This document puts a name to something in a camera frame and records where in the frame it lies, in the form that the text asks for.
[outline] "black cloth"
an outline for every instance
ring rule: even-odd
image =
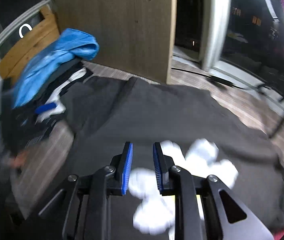
[[[108,165],[133,143],[132,169],[153,170],[152,144],[170,140],[183,154],[198,138],[215,142],[218,160],[229,159],[239,176],[233,191],[272,231],[284,228],[284,165],[267,135],[248,128],[220,106],[210,92],[186,86],[150,85],[92,77],[74,84],[61,97],[75,140],[53,180],[53,189],[69,174],[84,176]],[[112,239],[167,239],[167,232],[150,236],[133,228],[133,214],[141,203],[127,192],[111,197]]]

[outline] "power cord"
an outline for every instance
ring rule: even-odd
[[[255,88],[242,88],[242,87],[238,87],[235,84],[233,84],[231,81],[228,81],[228,80],[225,80],[223,78],[216,77],[216,76],[212,76],[212,75],[206,75],[206,74],[203,74],[203,73],[193,72],[193,71],[190,71],[190,70],[174,68],[174,67],[171,68],[171,69],[173,69],[173,70],[180,70],[180,71],[183,71],[183,72],[188,72],[188,73],[191,73],[191,74],[203,76],[203,77],[206,77],[206,78],[210,79],[212,82],[217,82],[217,83],[220,83],[220,84],[226,85],[228,87],[232,87],[232,88],[238,88],[238,89],[241,89],[241,90],[254,90],[255,89]]]

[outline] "blue cloth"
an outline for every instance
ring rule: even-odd
[[[24,68],[14,87],[13,108],[31,101],[50,75],[64,62],[75,56],[93,59],[99,51],[94,36],[66,29],[52,44],[35,55]]]

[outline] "wooden board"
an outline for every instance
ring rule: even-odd
[[[44,20],[20,39],[0,62],[0,76],[12,77],[15,82],[21,71],[36,54],[59,37],[54,14],[44,6],[41,9]]]
[[[175,36],[176,0],[53,0],[60,31],[97,38],[92,61],[167,82]]]

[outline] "screw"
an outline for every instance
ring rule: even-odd
[[[175,166],[173,165],[172,166],[172,170],[176,171],[176,172],[180,172],[181,171],[181,168],[179,166]]]
[[[115,168],[113,166],[105,166],[104,168],[107,172],[112,172],[115,170]]]
[[[218,181],[218,177],[215,176],[215,175],[209,175],[208,179],[209,179],[209,181],[212,181],[212,182],[217,182]]]
[[[67,180],[70,181],[70,182],[74,182],[78,179],[78,177],[74,174],[70,175],[67,177]]]

